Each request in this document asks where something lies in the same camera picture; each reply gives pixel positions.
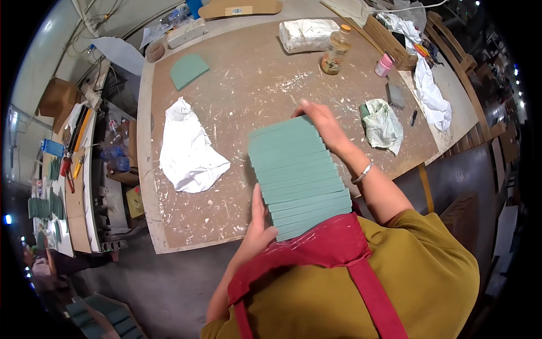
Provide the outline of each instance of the cooking oil bottle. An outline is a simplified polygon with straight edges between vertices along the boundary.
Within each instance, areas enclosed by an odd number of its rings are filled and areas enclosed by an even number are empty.
[[[347,25],[341,25],[339,31],[331,33],[330,44],[327,46],[321,63],[322,71],[325,73],[330,75],[339,73],[344,56],[352,47],[352,43],[349,41],[349,33],[350,27]]]

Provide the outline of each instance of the apron strap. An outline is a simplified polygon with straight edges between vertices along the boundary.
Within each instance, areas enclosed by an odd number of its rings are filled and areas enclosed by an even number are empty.
[[[234,311],[241,339],[253,339],[252,331],[250,330],[250,325],[248,324],[247,309],[244,307],[243,299],[234,304]]]
[[[388,298],[382,284],[371,266],[369,266],[369,262],[366,259],[360,260],[354,265],[348,266],[348,271],[375,323],[380,337],[382,339],[408,339],[407,332],[393,308],[390,298]]]

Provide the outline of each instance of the red apron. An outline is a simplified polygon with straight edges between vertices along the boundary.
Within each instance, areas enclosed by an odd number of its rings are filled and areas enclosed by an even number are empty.
[[[250,292],[250,283],[274,268],[293,265],[348,267],[380,337],[408,338],[384,288],[367,262],[371,253],[354,212],[334,216],[297,238],[274,242],[241,266],[228,285],[228,307],[234,305],[241,338],[253,338],[243,302],[243,297]]]

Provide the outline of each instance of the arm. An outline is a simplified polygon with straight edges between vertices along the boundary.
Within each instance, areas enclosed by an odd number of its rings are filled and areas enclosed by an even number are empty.
[[[47,263],[49,264],[49,271],[51,272],[51,276],[54,276],[56,274],[56,267],[55,267],[55,261],[53,260],[53,256],[51,255],[51,250],[47,247],[49,244],[47,242],[47,237],[44,237],[43,244],[45,245],[45,252],[47,253]]]
[[[244,263],[262,252],[269,243],[276,238],[279,230],[274,227],[265,228],[266,208],[263,204],[260,185],[254,186],[252,194],[252,221],[248,226],[247,234],[244,236],[243,242],[239,246],[231,259],[226,272],[220,280],[218,287],[211,297],[207,313],[205,314],[205,323],[208,324],[213,320],[220,318],[228,318],[228,285],[233,278],[235,272]]]
[[[293,117],[303,114],[312,120],[327,148],[345,163],[352,178],[358,178],[371,160],[346,137],[330,109],[302,99]],[[377,166],[371,167],[358,187],[379,225],[386,225],[404,210],[414,209],[399,187]]]

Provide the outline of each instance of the silver bangle bracelet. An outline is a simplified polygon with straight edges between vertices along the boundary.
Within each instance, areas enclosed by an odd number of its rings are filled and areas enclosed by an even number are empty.
[[[365,168],[363,173],[359,176],[359,178],[357,178],[356,180],[352,180],[352,183],[355,185],[359,183],[361,180],[363,180],[363,178],[367,175],[367,172],[369,172],[371,167],[372,167],[372,161],[369,163],[369,165],[367,165],[367,167]]]

